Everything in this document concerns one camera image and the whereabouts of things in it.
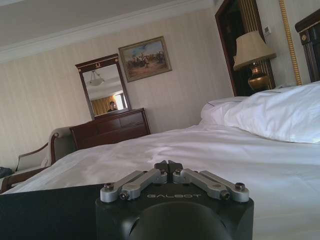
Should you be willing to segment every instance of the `light switch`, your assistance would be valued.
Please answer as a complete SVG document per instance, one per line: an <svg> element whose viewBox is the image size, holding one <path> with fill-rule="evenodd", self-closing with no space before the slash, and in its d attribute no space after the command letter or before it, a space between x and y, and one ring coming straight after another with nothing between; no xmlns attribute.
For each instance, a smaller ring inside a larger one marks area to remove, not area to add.
<svg viewBox="0 0 320 240"><path fill-rule="evenodd" d="M270 27L269 26L265 26L264 28L263 28L263 35L264 36L268 36L268 35L270 35L271 34L271 29L270 29Z"/></svg>

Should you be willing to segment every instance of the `gold trim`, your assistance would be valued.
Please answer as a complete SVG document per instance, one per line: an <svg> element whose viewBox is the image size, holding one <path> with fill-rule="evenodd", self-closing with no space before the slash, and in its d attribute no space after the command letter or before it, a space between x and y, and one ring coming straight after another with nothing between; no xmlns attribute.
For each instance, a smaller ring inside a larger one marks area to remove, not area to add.
<svg viewBox="0 0 320 240"><path fill-rule="evenodd" d="M77 68L77 69L81 69L81 68L83 68L83 67L91 66L91 65L93 65L93 64L103 63L103 62L106 62L106 61L111 60L111 59L114 59L114 58L115 58L115 59L118 59L117 56L114 56L114 57L110 57L110 58L107 58L107 59L104 59L104 60L101 60L101 61L95 61L95 62L86 64L86 65L77 66L76 68Z"/></svg>
<svg viewBox="0 0 320 240"><path fill-rule="evenodd" d="M146 44L149 44L149 43L157 42L157 41L160 41L161 44L162 44L162 49L163 49L163 52L164 52L164 59L165 59L165 62L167 64L167 68L163 68L162 70L157 70L157 71L154 71L154 72L144 73L144 74L141 74L141 75L138 75L138 76L130 76L128 68L126 67L124 51L128 50L128 49L139 47L141 45L146 45ZM133 44L130 44L130 45L127 45L127 46L122 46L122 47L119 47L118 50L119 50L119 53L120 53L120 61L122 62L122 66L124 67L124 73L125 73L125 76L126 76L126 81L128 83L136 81L136 80L148 78L148 77L151 77L151 76L154 76L154 75L163 74L163 73L172 71L172 67L171 67L169 54L168 54L168 50L167 50L167 47L166 47L166 42L165 42L164 36L158 36L158 37L154 37L152 39L148 39L148 40L145 40L145 41L140 41L140 42L133 43Z"/></svg>
<svg viewBox="0 0 320 240"><path fill-rule="evenodd" d="M302 41L307 40L307 35L303 34L303 35L301 36L301 39L302 39Z"/></svg>
<svg viewBox="0 0 320 240"><path fill-rule="evenodd" d="M279 0L279 5L280 5L280 10L281 10L285 35L286 35L286 39L288 41L288 47L289 47L289 52L290 52L290 56L291 56L295 81L296 81L297 85L302 85L299 67L298 67L297 58L296 58L296 53L295 53L295 48L294 48L294 44L292 42L292 37L291 37L291 32L290 32L290 27L289 27L287 11L286 11L286 6L285 6L284 0Z"/></svg>

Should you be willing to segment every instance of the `wooden mirror frame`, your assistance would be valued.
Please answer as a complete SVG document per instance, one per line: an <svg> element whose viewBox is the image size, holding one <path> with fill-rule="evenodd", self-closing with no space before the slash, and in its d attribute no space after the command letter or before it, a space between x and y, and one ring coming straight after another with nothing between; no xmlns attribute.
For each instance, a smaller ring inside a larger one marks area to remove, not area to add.
<svg viewBox="0 0 320 240"><path fill-rule="evenodd" d="M121 86L122 86L122 90L123 90L123 95L125 97L127 107L124 109L121 109L121 110L109 112L108 114L105 113L102 115L95 116L95 113L94 113L94 110L92 108L92 104L91 104L91 101L89 98L89 94L88 94L88 90L86 87L86 82L85 82L83 73L90 72L90 71L97 70L97 69L101 69L101 68L104 68L104 67L107 67L110 65L114 65L114 64L116 65L116 68L118 69L119 78L120 78ZM121 72L121 68L120 68L120 64L119 64L119 56L117 53L109 55L109 56L100 57L100 58L97 58L97 59L94 59L91 61L79 63L79 64L76 64L75 66L77 67L79 75L80 75L84 95L85 95L86 102L89 107L89 111L90 111L90 115L91 115L92 120L98 119L101 117L105 117L106 115L111 116L111 115L131 111L131 104L130 104L129 96L127 93L125 81L124 81L124 78L123 78L123 75Z"/></svg>

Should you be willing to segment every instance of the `armchair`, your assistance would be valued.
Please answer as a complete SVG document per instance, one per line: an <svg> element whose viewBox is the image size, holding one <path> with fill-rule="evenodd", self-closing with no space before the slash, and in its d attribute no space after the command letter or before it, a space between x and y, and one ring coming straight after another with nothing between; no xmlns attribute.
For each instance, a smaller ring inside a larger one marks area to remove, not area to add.
<svg viewBox="0 0 320 240"><path fill-rule="evenodd" d="M19 155L16 172L0 179L0 192L13 188L59 159L76 151L70 127L61 127L52 131L49 141L38 150Z"/></svg>

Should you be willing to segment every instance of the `wall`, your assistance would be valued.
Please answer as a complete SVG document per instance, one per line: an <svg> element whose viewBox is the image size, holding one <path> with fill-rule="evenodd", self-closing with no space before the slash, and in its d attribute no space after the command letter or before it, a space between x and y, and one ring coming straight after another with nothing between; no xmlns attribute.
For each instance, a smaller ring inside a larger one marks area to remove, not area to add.
<svg viewBox="0 0 320 240"><path fill-rule="evenodd" d="M212 9L198 10L0 64L0 166L48 141L62 126L90 121L75 64L164 36L173 71L126 83L132 108L146 108L153 133L200 121L202 106L233 95Z"/></svg>
<svg viewBox="0 0 320 240"><path fill-rule="evenodd" d="M277 57L271 60L272 71L276 85L295 84L296 79L292 67L288 42L285 34L279 0L256 0L262 27L271 28L271 34L265 37L268 46L272 47ZM310 82L305 52L302 47L295 24L320 8L319 0L285 0L292 41L298 63L300 77L303 84Z"/></svg>

